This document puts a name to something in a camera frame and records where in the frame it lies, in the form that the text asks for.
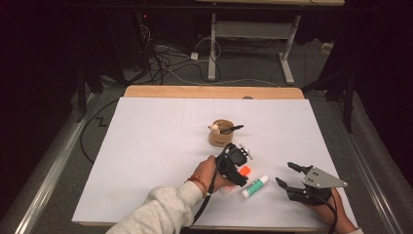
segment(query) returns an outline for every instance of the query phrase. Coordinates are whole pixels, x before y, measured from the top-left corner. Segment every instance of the white paper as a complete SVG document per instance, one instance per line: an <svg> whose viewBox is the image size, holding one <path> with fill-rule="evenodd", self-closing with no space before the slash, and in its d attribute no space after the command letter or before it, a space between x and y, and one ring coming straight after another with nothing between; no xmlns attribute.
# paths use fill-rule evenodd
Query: white paper
<svg viewBox="0 0 413 234"><path fill-rule="evenodd" d="M207 156L221 152L207 141L207 126L217 119L244 125L235 131L233 143L242 143L254 156L247 162L248 183L262 175L270 181L246 200L240 187L226 196L214 193L195 226L325 227L308 208L289 201L275 180L304 187L305 175L287 162L338 176L304 99L121 98L72 221L116 223L154 187L180 186ZM344 190L339 191L357 224Z"/></svg>

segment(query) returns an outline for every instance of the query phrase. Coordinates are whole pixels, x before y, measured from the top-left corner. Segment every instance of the black cable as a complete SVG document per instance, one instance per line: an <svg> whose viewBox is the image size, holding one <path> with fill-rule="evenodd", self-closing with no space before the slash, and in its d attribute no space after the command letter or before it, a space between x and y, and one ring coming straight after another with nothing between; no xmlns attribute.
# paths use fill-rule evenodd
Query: black cable
<svg viewBox="0 0 413 234"><path fill-rule="evenodd" d="M184 60L184 61L180 61L180 62L178 62L178 63L173 63L173 64L170 64L169 66L176 66L176 65L179 65L179 64L182 64L182 63L188 62L188 61L192 61L192 60L189 58L189 59L186 59L186 60Z"/></svg>
<svg viewBox="0 0 413 234"><path fill-rule="evenodd" d="M304 86L307 85L307 49L309 43L307 42L306 49L304 50Z"/></svg>
<svg viewBox="0 0 413 234"><path fill-rule="evenodd" d="M331 197L333 198L333 201L334 201L334 208L333 208L327 201L325 201L324 199L322 199L320 196L318 196L318 195L316 195L316 194L312 194L312 196L316 197L317 199L319 199L320 201L322 201L323 203L325 203L326 206L333 212L333 214L334 214L334 221L333 221L333 223L331 224L330 229L328 230L328 234L333 234L333 233L334 233L334 229L335 229L336 224L337 224L338 216L337 216L337 204L336 204L335 198L334 198L334 196L332 195L332 193L330 193L330 195L331 195Z"/></svg>
<svg viewBox="0 0 413 234"><path fill-rule="evenodd" d="M232 145L232 143L227 144L227 145L224 147L224 149L222 150L222 152L219 154L219 156L217 157L217 161L215 162L215 164L216 164L215 172L213 173L213 177L212 177L212 180L211 180L211 182L210 182L209 189L208 189L207 194L206 194L206 198L204 199L203 203L201 204L201 207L200 207L200 209L198 210L198 212L195 214L195 216L194 216L194 221L192 222L191 226L194 225L194 223L198 220L198 218L199 218L199 217L201 216L201 214L204 212L204 209L206 208L206 206L207 206L207 204L208 204L208 202L209 202L209 199L210 199L210 197L211 197L211 195L212 195L212 193L213 193L214 184L215 184L215 179L216 179L216 175L218 175L219 166L221 165L221 162L222 162L222 160L223 160L223 158L224 158L225 151L227 151L227 149L228 149L231 145ZM184 227L184 228L182 228L182 230L183 230L183 231L188 231L191 226L189 226L189 227Z"/></svg>
<svg viewBox="0 0 413 234"><path fill-rule="evenodd" d="M130 82L137 81L141 78L143 78L149 71L149 63L146 62L145 66L142 68L142 71L139 72L139 74L135 75L133 78L130 79Z"/></svg>
<svg viewBox="0 0 413 234"><path fill-rule="evenodd" d="M257 43L255 41L249 41L249 42L248 41L243 41L242 42L242 38L238 39L237 41L241 44L246 44L247 46L252 47L251 49L246 49L245 51L255 51L255 50L258 50L258 49L268 49L268 48L272 47L277 42L277 40L275 40L275 39L266 39L265 42L262 45L256 46L256 45L251 45L253 43Z"/></svg>
<svg viewBox="0 0 413 234"><path fill-rule="evenodd" d="M149 75L151 77L150 81L152 85L155 85L155 82L158 80L162 79L157 78L158 74L161 72L162 65L160 64L159 60L156 58L156 53L153 53L153 55L150 57L150 59L154 60L152 64L150 64L150 69L149 69Z"/></svg>
<svg viewBox="0 0 413 234"><path fill-rule="evenodd" d="M198 67L198 70L199 70L199 72L200 72L200 77L201 77L202 80L204 80L204 78L203 78L203 72L202 72L202 70L201 70L201 67L200 67L199 65L197 65L197 64L194 64L194 63L185 64L185 65L183 65L183 66L180 66L180 67L176 68L175 70L173 70L172 72L175 72L175 71L177 71L177 70L179 70L179 69L181 69L181 68L183 68L183 67L185 67L185 66L190 66L190 65L193 65L193 66L197 66L197 67Z"/></svg>
<svg viewBox="0 0 413 234"><path fill-rule="evenodd" d="M80 139L79 139L79 141L80 141L80 148L82 149L82 152L83 152L83 154L85 155L85 157L86 157L86 158L88 159L88 161L91 162L92 164L94 163L94 160L92 160L92 158L88 155L88 153L86 153L85 146L84 146L84 144L83 144L83 134L85 133L86 128L88 127L88 125L92 122L92 120L94 120L94 118L95 118L102 110L104 110L105 108L107 108L109 105L111 105L111 104L113 104L113 103L116 103L117 101L119 101L118 98L110 101L109 103L105 104L100 110L98 110L97 113L96 113L94 116L92 116L92 118L86 123L85 127L83 128L82 132L80 133Z"/></svg>
<svg viewBox="0 0 413 234"><path fill-rule="evenodd" d="M274 69L273 70L273 72L271 72L271 74L270 74L270 79L271 79L271 83L273 83L273 77L272 77L272 75L274 74L274 73L276 73L278 70L280 70L280 68L282 68L282 64L283 63L285 63L285 61L280 61L280 65L279 66L277 66L276 67L276 69Z"/></svg>
<svg viewBox="0 0 413 234"><path fill-rule="evenodd" d="M159 71L161 72L161 78L160 78L160 80L161 80L161 84L159 84L159 85L162 85L162 84L164 84L164 70L163 70L163 68L162 68L162 62L161 62L161 60L158 58L158 57L154 57L154 59L156 60L156 62L157 62L157 64L159 65Z"/></svg>
<svg viewBox="0 0 413 234"><path fill-rule="evenodd" d="M232 56L232 57L223 57L224 59L235 59L235 58L238 58L238 57L240 57L242 54L243 54L243 52L244 52L244 45L243 45L243 43L241 43L239 40L236 40L235 42L237 42L239 45L240 45L240 50L239 50L239 52L238 52L238 54L237 55L234 55L234 56ZM228 48L228 47L220 47L220 49L223 51L224 49L234 49L234 50L237 50L237 48Z"/></svg>

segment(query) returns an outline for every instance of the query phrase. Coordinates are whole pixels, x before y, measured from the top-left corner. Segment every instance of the cable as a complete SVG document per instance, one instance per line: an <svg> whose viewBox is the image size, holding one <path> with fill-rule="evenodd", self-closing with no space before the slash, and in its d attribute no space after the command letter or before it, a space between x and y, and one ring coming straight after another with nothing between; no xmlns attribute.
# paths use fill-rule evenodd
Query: cable
<svg viewBox="0 0 413 234"><path fill-rule="evenodd" d="M304 50L304 86L307 85L307 49L309 43L307 42L306 49Z"/></svg>
<svg viewBox="0 0 413 234"><path fill-rule="evenodd" d="M212 180L210 181L210 185L209 185L209 189L208 189L207 194L206 194L206 198L204 199L203 203L201 204L200 209L199 209L199 210L197 211L197 213L195 214L195 216L194 216L194 221L192 222L191 226L194 225L194 223L198 220L198 218L199 218L199 217L201 216L201 214L204 212L204 209L207 207L207 204L208 204L208 202L209 202L209 199L210 199L210 197L211 197L211 195L212 195L212 193L213 193L213 189L214 189L214 186L215 186L215 185L214 185L214 184L215 184L215 179L216 179L216 176L218 175L219 166L221 165L221 162L222 162L222 160L223 160L223 158L224 158L224 156L225 156L225 153L226 153L227 149L228 149L231 145L232 145L232 143L228 143L228 144L224 147L224 149L222 150L222 152L219 154L219 156L217 157L217 161L215 162L216 168L215 168L215 171L214 171L214 173L213 173ZM183 231L188 231L191 226L189 226L189 227L184 227L184 228L182 228L182 230L183 230Z"/></svg>
<svg viewBox="0 0 413 234"><path fill-rule="evenodd" d="M177 71L177 70L179 70L179 69L181 69L181 68L183 68L183 67L185 67L185 66L189 66L189 65L197 66L197 67L198 67L198 70L199 70L199 72L200 72L201 79L203 79L203 72L202 72L202 70L201 70L201 67L200 67L199 65L197 65L197 64L186 64L186 65L183 65L183 66L175 69L174 71Z"/></svg>
<svg viewBox="0 0 413 234"><path fill-rule="evenodd" d="M217 46L218 46L218 54L215 57L215 59L218 59L219 56L221 55L221 47L219 46L219 43L216 40L212 40L210 37L205 37L203 38L200 42L198 42L198 44L195 46L194 52L197 52L198 46L200 46L201 42L205 41L205 40L210 40L212 42L214 42Z"/></svg>
<svg viewBox="0 0 413 234"><path fill-rule="evenodd" d="M197 86L209 86L209 85L225 85L225 84L231 84L231 83L237 83L237 82L243 82L243 81L253 81L253 82L260 82L260 83L264 83L264 84L268 84L274 87L279 88L280 86L273 84L271 82L268 81L262 81L262 80L256 80L256 79L239 79L239 80L233 80L233 81L225 81L225 82L219 82L219 83L209 83L209 84L202 84L202 83L196 83L196 82L191 82L191 81L187 81L184 80L182 78L180 78L178 75L176 75L173 71L171 71L170 69L166 68L168 70L168 72L170 72L170 74L172 74L174 77L176 77L178 80L187 83L187 84L191 84L191 85L197 85Z"/></svg>
<svg viewBox="0 0 413 234"><path fill-rule="evenodd" d="M116 103L117 101L119 101L119 99L114 99L112 101L110 101L109 103L105 104L100 110L97 111L97 113L92 116L92 118L90 120L88 120L88 122L86 123L85 127L83 128L82 132L80 133L80 148L82 149L83 154L85 155L86 159L88 159L89 162L91 162L92 164L94 163L94 160L92 160L92 158L88 155L88 153L86 153L85 150L85 146L83 144L83 134L85 133L86 128L88 127L88 125L91 123L92 120L94 120L94 118L105 108L107 108L109 105Z"/></svg>
<svg viewBox="0 0 413 234"><path fill-rule="evenodd" d="M173 50L173 51L177 51L177 52L179 52L179 54L166 54L166 55L169 55L169 56L179 56L179 57L186 57L186 58L190 58L189 56L187 56L187 55L185 55L183 52L181 52L181 51L179 51L179 50L177 50L177 49L175 49L175 48L173 48L173 47L170 47L170 46L161 46L161 45L156 45L155 46L155 49L157 48L157 47L165 47L165 48L168 48L166 51L164 51L164 52L158 52L158 53L160 53L160 54L166 54L166 52L167 51L169 51L169 50Z"/></svg>
<svg viewBox="0 0 413 234"><path fill-rule="evenodd" d="M143 25L143 24L141 25L141 27L143 27L143 28L146 29L145 32L144 32L144 34L143 34L143 38L141 39L142 42L145 41L146 35L148 35L148 39L147 39L147 41L146 41L146 45L143 47L143 51L142 51L141 48L139 48L140 51L141 51L142 53L144 53L144 51L146 50L146 48L149 46L149 42L150 42L152 39L151 39L151 31L149 30L149 28L148 28L147 26Z"/></svg>
<svg viewBox="0 0 413 234"><path fill-rule="evenodd" d="M332 195L331 192L330 192L330 195L331 195L331 197L333 198L333 201L334 201L334 208L333 208L327 201L325 201L324 199L322 199L320 196L318 196L318 195L316 195L316 194L314 194L314 193L312 194L312 196L316 197L317 199L319 199L320 201L322 201L323 203L325 203L326 206L333 212L333 214L334 214L334 221L333 221L333 223L331 224L330 229L328 230L328 234L333 234L333 233L334 233L335 226L336 226L336 224L337 224L338 216L337 216L337 204L336 204L335 198L334 198L334 196Z"/></svg>
<svg viewBox="0 0 413 234"><path fill-rule="evenodd" d="M315 5L317 5L318 7L320 7L321 8L321 5L319 4L319 3L317 3L317 2L315 2L315 1L313 1L313 0L309 0L311 3L313 3L313 4L315 4Z"/></svg>
<svg viewBox="0 0 413 234"><path fill-rule="evenodd" d="M249 41L242 41L243 38L236 38L236 40L230 40L230 39L225 38L225 37L216 37L216 39L237 43L240 46L239 48L221 46L222 51L224 51L224 49L228 49L228 50L237 50L238 49L239 50L238 53L235 56L223 57L224 59L235 59L237 57L240 57L244 52L248 52L248 51L255 51L255 50L259 50L259 49L268 49L268 48L272 47L276 42L278 42L278 40L274 40L274 39L265 39L265 40L260 40L260 41L250 40L250 39L249 39Z"/></svg>

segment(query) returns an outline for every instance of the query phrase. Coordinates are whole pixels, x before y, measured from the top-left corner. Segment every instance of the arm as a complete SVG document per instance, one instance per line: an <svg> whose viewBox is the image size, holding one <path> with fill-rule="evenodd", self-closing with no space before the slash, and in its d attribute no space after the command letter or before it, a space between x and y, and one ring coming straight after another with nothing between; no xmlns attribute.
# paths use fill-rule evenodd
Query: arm
<svg viewBox="0 0 413 234"><path fill-rule="evenodd" d="M179 188L157 187L149 192L143 205L126 216L107 234L119 233L179 233L182 226L194 220L192 209L203 200L215 171L215 157L209 156L195 169L194 175L201 182L186 181ZM233 185L217 175L214 192L222 186Z"/></svg>
<svg viewBox="0 0 413 234"><path fill-rule="evenodd" d="M331 188L332 197L328 200L328 203L334 207L334 199L337 205L337 223L335 226L335 232L337 234L362 234L361 228L356 228L355 225L349 220L344 211L343 201L336 188ZM331 225L334 222L334 215L327 206L311 206L306 205L311 210L319 214L321 220L327 225Z"/></svg>

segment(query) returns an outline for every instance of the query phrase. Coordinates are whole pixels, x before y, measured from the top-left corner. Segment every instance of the green label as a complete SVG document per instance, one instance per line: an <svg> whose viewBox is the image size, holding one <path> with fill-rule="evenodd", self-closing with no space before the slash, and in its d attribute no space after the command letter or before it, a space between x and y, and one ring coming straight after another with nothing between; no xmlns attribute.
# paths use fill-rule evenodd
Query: green label
<svg viewBox="0 0 413 234"><path fill-rule="evenodd" d="M262 186L264 186L264 183L261 180L257 180L253 182L247 189L246 191L249 193L249 195L252 195L254 192L258 191Z"/></svg>

